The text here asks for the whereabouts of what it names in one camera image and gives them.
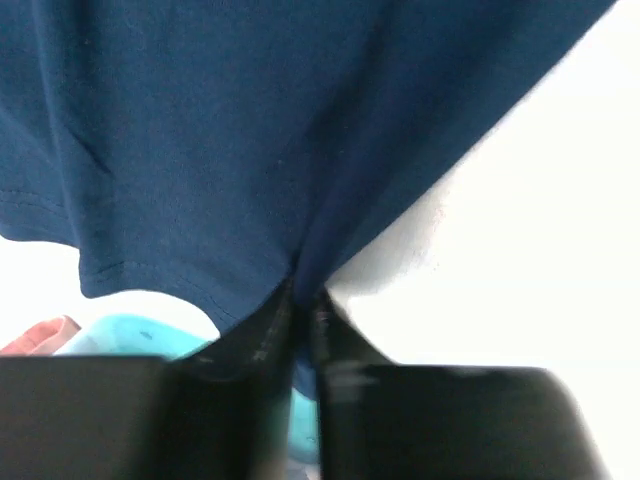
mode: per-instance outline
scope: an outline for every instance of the t-shirt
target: t-shirt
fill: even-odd
[[[223,334],[309,305],[612,3],[2,2],[0,234]]]

